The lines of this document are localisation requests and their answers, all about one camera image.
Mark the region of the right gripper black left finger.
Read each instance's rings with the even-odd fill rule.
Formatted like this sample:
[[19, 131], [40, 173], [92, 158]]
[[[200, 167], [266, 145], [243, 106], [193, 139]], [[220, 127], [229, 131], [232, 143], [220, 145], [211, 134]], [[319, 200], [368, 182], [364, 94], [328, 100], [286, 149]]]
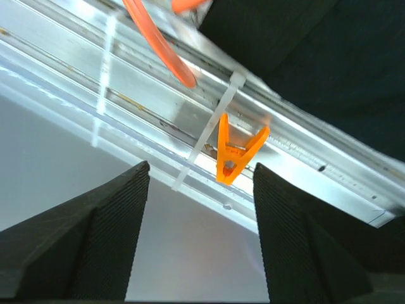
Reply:
[[148, 162], [1, 233], [1, 299], [125, 299]]

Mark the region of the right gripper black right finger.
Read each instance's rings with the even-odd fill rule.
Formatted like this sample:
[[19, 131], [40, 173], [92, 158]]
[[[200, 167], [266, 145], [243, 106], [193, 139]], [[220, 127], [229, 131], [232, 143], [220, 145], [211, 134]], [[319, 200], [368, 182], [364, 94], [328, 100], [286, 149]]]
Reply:
[[376, 228], [262, 164], [254, 204], [272, 303], [402, 303], [404, 218]]

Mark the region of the orange clothespin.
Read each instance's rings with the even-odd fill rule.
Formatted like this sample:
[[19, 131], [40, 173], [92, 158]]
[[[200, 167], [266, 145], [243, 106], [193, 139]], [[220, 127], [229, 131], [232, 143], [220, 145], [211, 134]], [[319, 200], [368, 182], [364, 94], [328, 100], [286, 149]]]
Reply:
[[229, 140], [228, 114], [221, 115], [218, 129], [216, 180], [231, 186], [233, 181], [256, 156], [270, 135], [269, 126], [263, 127], [243, 147], [232, 146]]

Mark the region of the black underwear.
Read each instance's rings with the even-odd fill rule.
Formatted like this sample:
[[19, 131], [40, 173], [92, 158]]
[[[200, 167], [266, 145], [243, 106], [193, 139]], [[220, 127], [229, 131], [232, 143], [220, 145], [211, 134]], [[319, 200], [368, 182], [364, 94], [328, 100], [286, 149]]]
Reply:
[[404, 159], [403, 1], [214, 1], [199, 27], [283, 99]]

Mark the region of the orange plastic hanger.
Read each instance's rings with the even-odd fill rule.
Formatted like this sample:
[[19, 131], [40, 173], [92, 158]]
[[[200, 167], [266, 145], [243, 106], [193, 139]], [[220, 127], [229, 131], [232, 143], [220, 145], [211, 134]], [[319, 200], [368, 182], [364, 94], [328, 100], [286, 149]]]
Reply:
[[[172, 13], [179, 15], [186, 11], [195, 11], [199, 6], [208, 3], [203, 0], [156, 1]], [[167, 43], [140, 0], [123, 0], [124, 7], [138, 27], [153, 51], [166, 65], [171, 73], [185, 86], [193, 88], [197, 82], [191, 69], [180, 59]]]

